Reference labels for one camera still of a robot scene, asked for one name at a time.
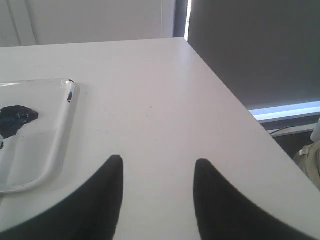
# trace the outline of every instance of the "beige cloth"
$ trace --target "beige cloth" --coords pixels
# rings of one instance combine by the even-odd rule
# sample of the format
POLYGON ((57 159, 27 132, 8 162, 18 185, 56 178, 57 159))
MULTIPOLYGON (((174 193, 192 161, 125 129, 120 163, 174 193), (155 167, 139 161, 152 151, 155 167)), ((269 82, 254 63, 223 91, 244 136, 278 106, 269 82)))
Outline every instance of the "beige cloth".
POLYGON ((311 182, 320 190, 320 141, 304 146, 293 158, 311 182))

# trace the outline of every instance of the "clear plastic tray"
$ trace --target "clear plastic tray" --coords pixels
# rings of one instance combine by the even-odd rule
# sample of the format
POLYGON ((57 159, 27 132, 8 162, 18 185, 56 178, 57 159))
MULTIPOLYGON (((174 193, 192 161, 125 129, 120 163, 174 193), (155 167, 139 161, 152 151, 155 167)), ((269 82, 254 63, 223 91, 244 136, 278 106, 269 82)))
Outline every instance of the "clear plastic tray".
POLYGON ((0 194, 26 191, 51 173, 63 137, 75 83, 68 79, 0 81, 0 109, 21 105, 39 113, 0 150, 0 194))

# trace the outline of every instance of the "gray roller blind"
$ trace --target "gray roller blind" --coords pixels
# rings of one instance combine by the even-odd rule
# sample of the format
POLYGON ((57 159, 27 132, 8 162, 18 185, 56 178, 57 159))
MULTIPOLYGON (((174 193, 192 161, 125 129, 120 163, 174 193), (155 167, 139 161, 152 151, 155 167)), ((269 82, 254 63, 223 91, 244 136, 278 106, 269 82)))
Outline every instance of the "gray roller blind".
POLYGON ((320 0, 193 0, 188 41, 248 109, 320 100, 320 0))

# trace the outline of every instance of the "white wall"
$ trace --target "white wall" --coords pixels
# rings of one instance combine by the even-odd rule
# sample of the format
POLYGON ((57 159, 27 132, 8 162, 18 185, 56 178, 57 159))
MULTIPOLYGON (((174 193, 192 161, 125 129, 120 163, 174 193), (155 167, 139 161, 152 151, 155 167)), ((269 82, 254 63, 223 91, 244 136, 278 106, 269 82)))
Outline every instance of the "white wall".
POLYGON ((38 44, 169 38, 175 0, 26 0, 38 44))

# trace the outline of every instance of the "white table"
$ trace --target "white table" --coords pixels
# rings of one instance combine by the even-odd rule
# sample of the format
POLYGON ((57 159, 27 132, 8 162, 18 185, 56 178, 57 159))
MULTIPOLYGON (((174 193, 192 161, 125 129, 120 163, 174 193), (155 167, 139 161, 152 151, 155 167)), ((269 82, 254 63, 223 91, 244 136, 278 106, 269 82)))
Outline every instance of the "white table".
POLYGON ((5 196, 0 231, 56 205, 119 154, 116 240, 199 240, 199 158, 266 212, 320 239, 320 193, 184 39, 0 48, 0 78, 78 85, 61 173, 5 196))

